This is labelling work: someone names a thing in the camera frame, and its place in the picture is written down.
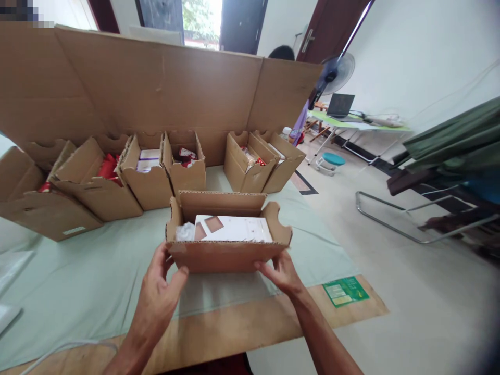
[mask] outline wooden table edge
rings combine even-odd
[[[369,299],[335,308],[322,285],[308,288],[328,324],[338,328],[389,313],[363,275],[356,279]],[[144,374],[157,374],[302,337],[293,306],[285,295],[224,307],[173,320],[156,346]],[[120,345],[125,335],[106,341]],[[103,346],[79,346],[52,355],[32,374],[100,373],[114,356]],[[34,361],[0,372],[17,375]]]

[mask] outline tree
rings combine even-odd
[[[213,16],[207,0],[182,0],[184,30],[192,31],[195,38],[219,43],[220,30],[214,29]]]

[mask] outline door handle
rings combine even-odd
[[[302,46],[302,53],[306,53],[307,46],[309,45],[310,41],[313,41],[316,39],[314,36],[312,36],[313,30],[310,29],[309,32],[307,33],[306,40],[304,41],[304,45]]]

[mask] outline white wall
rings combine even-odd
[[[32,4],[38,8],[39,21],[97,30],[87,0],[33,0]]]
[[[376,0],[348,51],[356,68],[339,93],[356,95],[353,109],[399,113],[420,133],[500,95],[498,65],[461,89],[500,59],[500,2]],[[368,137],[360,142],[372,152],[394,139]]]
[[[273,49],[283,44],[292,47],[295,34],[301,33],[311,21],[317,2],[268,0],[257,55],[267,57]]]
[[[129,26],[140,26],[139,14],[134,0],[111,0],[120,34],[130,36]]]

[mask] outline laptop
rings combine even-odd
[[[354,101],[354,95],[332,94],[327,116],[344,122],[363,122],[359,117],[349,116],[349,111]]]

